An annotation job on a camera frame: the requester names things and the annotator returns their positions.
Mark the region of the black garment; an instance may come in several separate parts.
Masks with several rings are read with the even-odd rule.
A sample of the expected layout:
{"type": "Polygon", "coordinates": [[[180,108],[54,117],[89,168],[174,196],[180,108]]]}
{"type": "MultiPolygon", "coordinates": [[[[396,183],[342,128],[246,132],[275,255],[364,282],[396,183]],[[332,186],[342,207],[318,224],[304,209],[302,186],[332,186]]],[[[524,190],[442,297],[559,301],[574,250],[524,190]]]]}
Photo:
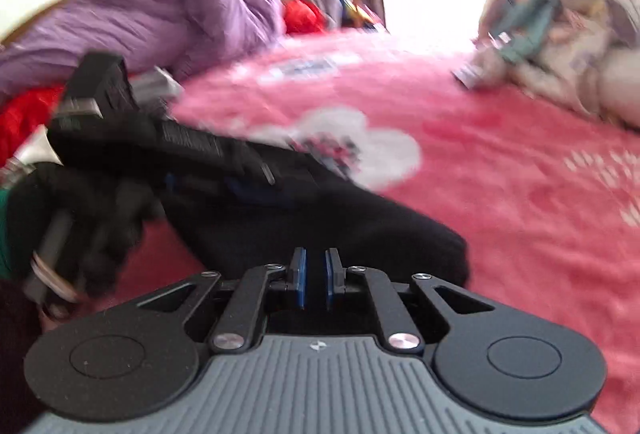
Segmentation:
{"type": "Polygon", "coordinates": [[[425,272],[463,287],[469,280],[468,244],[454,230],[408,206],[375,194],[316,159],[269,146],[255,147],[277,181],[171,173],[160,201],[171,227],[190,252],[226,279],[269,263],[286,264],[306,252],[305,307],[269,321],[272,331],[372,334],[363,294],[326,302],[326,251],[346,266],[385,272],[407,282],[425,272]]]}

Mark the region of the red pillow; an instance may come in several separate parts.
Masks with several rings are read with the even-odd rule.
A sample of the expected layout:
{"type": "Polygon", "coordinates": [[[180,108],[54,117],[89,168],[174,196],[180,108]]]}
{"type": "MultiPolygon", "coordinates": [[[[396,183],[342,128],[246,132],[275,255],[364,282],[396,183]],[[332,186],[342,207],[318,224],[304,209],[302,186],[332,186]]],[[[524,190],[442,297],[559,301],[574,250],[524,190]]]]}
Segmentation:
{"type": "MultiPolygon", "coordinates": [[[[305,34],[322,32],[326,18],[311,2],[287,0],[283,21],[286,34],[305,34]]],[[[62,90],[62,84],[32,88],[1,106],[1,166],[39,125],[49,120],[62,90]]]]}

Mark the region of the folded grey sweater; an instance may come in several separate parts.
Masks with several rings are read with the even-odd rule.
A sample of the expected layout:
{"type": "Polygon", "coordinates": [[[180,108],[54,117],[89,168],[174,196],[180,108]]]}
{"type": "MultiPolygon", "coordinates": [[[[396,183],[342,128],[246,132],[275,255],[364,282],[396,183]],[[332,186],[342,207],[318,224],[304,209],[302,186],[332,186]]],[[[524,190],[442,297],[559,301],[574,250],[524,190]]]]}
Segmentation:
{"type": "Polygon", "coordinates": [[[181,97],[183,87],[163,68],[154,67],[130,79],[132,96],[143,112],[162,116],[181,97]]]}

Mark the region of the pink floral bed blanket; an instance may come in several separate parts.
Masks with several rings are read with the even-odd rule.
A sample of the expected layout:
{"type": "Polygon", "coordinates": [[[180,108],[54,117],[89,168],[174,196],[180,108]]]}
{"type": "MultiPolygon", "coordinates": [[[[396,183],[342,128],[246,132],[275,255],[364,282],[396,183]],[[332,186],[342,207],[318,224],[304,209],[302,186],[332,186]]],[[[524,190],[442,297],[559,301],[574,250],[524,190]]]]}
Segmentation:
{"type": "Polygon", "coordinates": [[[639,428],[639,137],[514,87],[470,93],[457,56],[383,33],[285,38],[187,80],[172,114],[285,144],[352,142],[356,182],[448,225],[473,291],[582,332],[594,415],[639,428]]]}

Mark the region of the wooden headboard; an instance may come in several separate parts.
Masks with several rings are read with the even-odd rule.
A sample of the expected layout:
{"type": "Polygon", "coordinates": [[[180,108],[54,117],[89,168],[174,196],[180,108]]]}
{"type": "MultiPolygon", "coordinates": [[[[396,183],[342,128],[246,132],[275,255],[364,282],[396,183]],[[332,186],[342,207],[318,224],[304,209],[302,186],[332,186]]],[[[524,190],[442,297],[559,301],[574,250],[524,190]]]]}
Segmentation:
{"type": "Polygon", "coordinates": [[[69,4],[73,4],[77,0],[54,0],[47,4],[40,6],[32,14],[23,17],[20,21],[17,21],[10,30],[2,34],[1,48],[5,48],[18,41],[24,34],[32,30],[38,22],[51,17],[53,14],[60,12],[66,8],[69,4]]]}

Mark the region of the purple duvet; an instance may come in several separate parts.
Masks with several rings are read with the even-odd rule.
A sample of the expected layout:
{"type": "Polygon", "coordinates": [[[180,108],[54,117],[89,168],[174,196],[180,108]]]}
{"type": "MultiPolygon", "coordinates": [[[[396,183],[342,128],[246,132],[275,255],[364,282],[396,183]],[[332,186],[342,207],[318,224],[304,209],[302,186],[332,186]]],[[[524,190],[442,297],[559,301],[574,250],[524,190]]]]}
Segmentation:
{"type": "Polygon", "coordinates": [[[90,50],[183,81],[270,47],[282,12],[280,0],[64,0],[2,44],[1,99],[67,81],[90,50]]]}

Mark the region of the white floral pyjama garment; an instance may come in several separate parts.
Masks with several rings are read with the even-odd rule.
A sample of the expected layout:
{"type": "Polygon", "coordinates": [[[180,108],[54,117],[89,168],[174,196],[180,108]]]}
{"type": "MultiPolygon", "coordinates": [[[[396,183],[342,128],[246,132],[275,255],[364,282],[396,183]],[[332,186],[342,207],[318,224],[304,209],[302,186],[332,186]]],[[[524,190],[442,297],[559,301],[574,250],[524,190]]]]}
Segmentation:
{"type": "Polygon", "coordinates": [[[468,90],[510,81],[527,93],[578,113],[599,116],[600,64],[612,48],[639,49],[639,0],[560,0],[538,53],[509,64],[500,46],[480,46],[454,70],[468,90]]]}

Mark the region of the cream pillow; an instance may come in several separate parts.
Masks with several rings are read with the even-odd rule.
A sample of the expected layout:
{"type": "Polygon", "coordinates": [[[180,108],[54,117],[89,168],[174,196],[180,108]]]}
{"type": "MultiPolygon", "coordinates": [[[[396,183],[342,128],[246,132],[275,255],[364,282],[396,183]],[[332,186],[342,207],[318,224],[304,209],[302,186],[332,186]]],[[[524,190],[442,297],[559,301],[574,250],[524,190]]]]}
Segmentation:
{"type": "Polygon", "coordinates": [[[617,47],[603,58],[598,76],[599,118],[638,131],[640,125],[638,48],[617,47]]]}

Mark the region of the teal cartoon print garment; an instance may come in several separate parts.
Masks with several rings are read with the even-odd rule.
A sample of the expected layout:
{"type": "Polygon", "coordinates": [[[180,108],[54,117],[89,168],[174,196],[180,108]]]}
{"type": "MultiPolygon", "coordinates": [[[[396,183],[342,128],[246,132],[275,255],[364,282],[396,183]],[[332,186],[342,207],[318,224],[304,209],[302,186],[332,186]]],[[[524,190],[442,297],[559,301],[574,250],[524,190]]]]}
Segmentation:
{"type": "Polygon", "coordinates": [[[536,55],[559,6],[560,0],[503,0],[498,19],[488,31],[492,38],[508,38],[498,49],[501,58],[518,64],[536,55]]]}

